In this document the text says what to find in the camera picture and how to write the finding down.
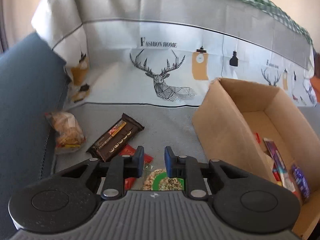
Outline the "small red packet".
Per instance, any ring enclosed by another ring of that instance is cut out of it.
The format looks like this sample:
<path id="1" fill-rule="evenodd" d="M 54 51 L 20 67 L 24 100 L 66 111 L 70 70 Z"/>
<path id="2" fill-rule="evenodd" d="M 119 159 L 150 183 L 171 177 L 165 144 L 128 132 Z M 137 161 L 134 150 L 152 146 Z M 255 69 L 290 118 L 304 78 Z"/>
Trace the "small red packet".
<path id="1" fill-rule="evenodd" d="M 128 191 L 150 167 L 153 157 L 145 152 L 143 146 L 133 148 L 130 145 L 126 145 L 119 155 L 124 158 L 124 189 Z"/>

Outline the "dark chocolate biscuit pack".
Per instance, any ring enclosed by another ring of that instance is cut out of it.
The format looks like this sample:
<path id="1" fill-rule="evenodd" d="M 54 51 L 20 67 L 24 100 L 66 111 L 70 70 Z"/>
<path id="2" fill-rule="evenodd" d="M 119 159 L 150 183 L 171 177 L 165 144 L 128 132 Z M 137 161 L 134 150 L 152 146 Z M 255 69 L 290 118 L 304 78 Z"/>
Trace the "dark chocolate biscuit pack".
<path id="1" fill-rule="evenodd" d="M 143 125 L 123 113 L 121 118 L 99 137 L 86 152 L 93 158 L 108 162 L 127 145 L 129 140 L 143 130 Z"/>

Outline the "round puffed grain snack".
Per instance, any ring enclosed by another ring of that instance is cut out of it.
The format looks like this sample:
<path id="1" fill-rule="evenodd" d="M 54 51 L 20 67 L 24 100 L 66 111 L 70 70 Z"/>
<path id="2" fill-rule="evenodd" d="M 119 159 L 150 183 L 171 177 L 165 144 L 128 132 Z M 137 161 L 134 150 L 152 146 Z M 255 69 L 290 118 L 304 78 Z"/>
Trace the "round puffed grain snack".
<path id="1" fill-rule="evenodd" d="M 147 176 L 142 189 L 144 191 L 183 191 L 184 180 L 169 178 L 166 170 L 157 169 Z"/>

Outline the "clear bag of crackers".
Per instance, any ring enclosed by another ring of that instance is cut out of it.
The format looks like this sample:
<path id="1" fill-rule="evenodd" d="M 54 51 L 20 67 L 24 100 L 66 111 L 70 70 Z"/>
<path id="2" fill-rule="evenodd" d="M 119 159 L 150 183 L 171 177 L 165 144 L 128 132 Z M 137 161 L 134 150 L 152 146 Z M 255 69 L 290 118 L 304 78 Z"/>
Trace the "clear bag of crackers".
<path id="1" fill-rule="evenodd" d="M 55 131 L 55 154 L 76 152 L 85 143 L 86 137 L 73 114 L 50 112 L 45 117 Z"/>

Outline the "red snack bag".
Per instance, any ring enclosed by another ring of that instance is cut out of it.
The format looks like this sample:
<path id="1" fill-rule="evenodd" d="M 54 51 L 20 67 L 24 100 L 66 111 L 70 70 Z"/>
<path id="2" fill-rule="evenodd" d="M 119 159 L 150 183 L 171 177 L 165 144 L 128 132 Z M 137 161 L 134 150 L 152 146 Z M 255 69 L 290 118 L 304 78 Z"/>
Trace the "red snack bag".
<path id="1" fill-rule="evenodd" d="M 253 135 L 255 136 L 257 143 L 261 146 L 262 144 L 261 144 L 261 139 L 260 139 L 259 134 L 257 132 L 254 132 Z M 271 157 L 271 154 L 269 153 L 268 149 L 265 146 L 263 146 L 262 149 L 265 150 L 264 151 L 265 160 L 266 160 L 269 168 L 271 169 L 277 184 L 279 186 L 282 186 L 283 184 L 281 182 L 280 175 L 279 175 L 278 170 L 276 168 L 274 159 Z"/>

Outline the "purple white tube pack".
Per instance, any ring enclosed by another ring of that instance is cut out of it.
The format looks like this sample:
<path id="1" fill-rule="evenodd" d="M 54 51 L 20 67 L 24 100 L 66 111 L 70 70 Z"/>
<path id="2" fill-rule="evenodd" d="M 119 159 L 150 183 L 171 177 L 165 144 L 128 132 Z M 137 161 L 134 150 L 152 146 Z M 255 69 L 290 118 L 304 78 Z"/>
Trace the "purple white tube pack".
<path id="1" fill-rule="evenodd" d="M 281 184 L 284 188 L 288 189 L 292 193 L 296 192 L 295 186 L 289 176 L 289 173 L 286 169 L 286 166 L 283 162 L 283 159 L 279 153 L 279 150 L 273 140 L 264 138 L 263 139 L 266 148 L 271 155 L 273 161 L 274 161 L 274 168 L 273 170 L 277 170 L 278 177 L 281 181 Z"/>

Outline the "purple chocolate bar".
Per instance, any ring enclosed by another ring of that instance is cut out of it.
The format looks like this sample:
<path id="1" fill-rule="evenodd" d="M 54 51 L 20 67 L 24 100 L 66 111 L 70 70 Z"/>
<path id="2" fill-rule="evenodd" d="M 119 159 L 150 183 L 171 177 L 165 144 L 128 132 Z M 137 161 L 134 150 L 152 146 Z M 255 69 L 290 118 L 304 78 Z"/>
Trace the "purple chocolate bar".
<path id="1" fill-rule="evenodd" d="M 295 164 L 292 165 L 292 173 L 298 189 L 300 190 L 302 199 L 306 202 L 310 197 L 310 189 L 306 177 L 304 176 L 302 169 Z"/>

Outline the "brown cardboard box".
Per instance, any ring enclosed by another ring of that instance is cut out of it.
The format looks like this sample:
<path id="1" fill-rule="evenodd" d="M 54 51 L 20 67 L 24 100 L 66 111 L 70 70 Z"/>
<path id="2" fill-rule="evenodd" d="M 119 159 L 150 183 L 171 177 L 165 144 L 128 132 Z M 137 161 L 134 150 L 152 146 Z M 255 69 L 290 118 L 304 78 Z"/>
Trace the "brown cardboard box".
<path id="1" fill-rule="evenodd" d="M 209 85 L 193 126 L 208 159 L 220 159 L 275 181 L 265 140 L 273 141 L 287 170 L 298 166 L 311 191 L 293 227 L 307 239 L 319 222 L 319 137 L 278 87 L 235 79 Z"/>

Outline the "grey printed sofa cover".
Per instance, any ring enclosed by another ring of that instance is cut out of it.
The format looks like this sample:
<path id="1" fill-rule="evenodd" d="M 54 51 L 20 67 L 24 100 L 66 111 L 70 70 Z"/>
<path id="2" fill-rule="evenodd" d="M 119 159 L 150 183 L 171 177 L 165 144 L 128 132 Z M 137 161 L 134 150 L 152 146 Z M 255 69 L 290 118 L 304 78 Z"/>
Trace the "grey printed sofa cover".
<path id="1" fill-rule="evenodd" d="M 201 106 L 216 79 L 281 88 L 295 106 L 316 104 L 313 51 L 285 56 L 206 28 L 192 0 L 41 0 L 32 26 L 73 75 L 80 56 L 91 103 Z"/>

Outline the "blue sofa cushion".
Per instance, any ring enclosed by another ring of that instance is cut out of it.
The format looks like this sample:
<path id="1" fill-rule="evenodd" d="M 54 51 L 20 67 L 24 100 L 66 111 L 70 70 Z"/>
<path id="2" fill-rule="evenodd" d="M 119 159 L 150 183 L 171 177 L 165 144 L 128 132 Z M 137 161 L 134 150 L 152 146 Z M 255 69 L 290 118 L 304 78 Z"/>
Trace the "blue sofa cushion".
<path id="1" fill-rule="evenodd" d="M 1 55 L 1 239 L 16 232 L 10 197 L 51 173 L 55 135 L 45 114 L 64 104 L 65 64 L 37 33 Z"/>

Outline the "orange cushion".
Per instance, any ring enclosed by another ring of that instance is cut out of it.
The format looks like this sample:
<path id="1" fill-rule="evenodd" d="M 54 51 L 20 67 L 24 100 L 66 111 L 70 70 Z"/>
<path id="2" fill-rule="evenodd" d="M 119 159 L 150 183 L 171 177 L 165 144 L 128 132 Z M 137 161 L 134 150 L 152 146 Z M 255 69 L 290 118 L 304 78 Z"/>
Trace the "orange cushion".
<path id="1" fill-rule="evenodd" d="M 320 103 L 320 78 L 313 76 L 310 79 L 313 90 L 315 91 L 317 102 Z"/>

